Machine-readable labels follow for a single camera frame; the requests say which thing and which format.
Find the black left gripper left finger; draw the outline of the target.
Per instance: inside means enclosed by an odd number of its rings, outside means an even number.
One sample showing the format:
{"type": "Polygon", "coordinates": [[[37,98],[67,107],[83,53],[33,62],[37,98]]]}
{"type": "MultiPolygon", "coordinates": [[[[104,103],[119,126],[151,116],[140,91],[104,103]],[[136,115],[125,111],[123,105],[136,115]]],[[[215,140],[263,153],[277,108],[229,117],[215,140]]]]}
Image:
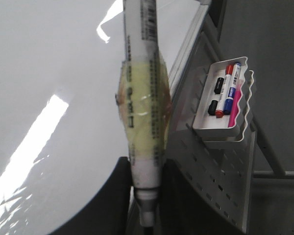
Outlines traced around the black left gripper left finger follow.
{"type": "Polygon", "coordinates": [[[92,200],[52,235],[123,235],[130,200],[131,173],[127,157],[120,157],[92,200]]]}

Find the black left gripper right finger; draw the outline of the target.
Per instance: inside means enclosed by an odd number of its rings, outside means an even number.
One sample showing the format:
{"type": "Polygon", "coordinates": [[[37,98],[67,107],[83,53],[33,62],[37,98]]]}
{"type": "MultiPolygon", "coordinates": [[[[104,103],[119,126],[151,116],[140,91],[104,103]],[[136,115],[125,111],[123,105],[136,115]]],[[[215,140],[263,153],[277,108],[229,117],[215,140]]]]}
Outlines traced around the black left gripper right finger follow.
{"type": "Polygon", "coordinates": [[[169,159],[163,167],[160,221],[164,235],[242,235],[214,211],[169,159]]]}

